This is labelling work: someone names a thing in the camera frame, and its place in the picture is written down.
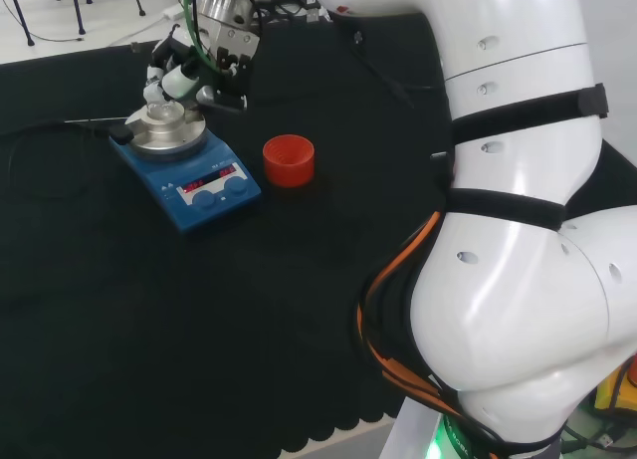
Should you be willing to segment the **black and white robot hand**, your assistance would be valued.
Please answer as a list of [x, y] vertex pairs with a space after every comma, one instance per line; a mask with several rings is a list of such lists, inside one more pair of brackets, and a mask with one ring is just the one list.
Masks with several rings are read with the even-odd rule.
[[194, 47], [188, 30], [174, 24], [151, 52], [143, 98], [148, 105], [189, 102], [201, 87], [211, 84], [214, 76]]

